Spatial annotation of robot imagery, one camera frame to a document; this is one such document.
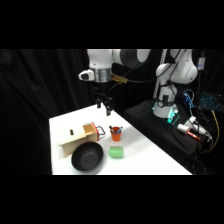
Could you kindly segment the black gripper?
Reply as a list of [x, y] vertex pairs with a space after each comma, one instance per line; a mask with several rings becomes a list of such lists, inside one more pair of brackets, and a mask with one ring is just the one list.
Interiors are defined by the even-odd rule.
[[100, 109], [101, 105], [106, 107], [106, 115], [110, 116], [112, 113], [112, 107], [110, 107], [110, 101], [112, 100], [110, 96], [111, 85], [109, 82], [105, 83], [94, 83], [93, 96], [97, 104], [97, 108]]

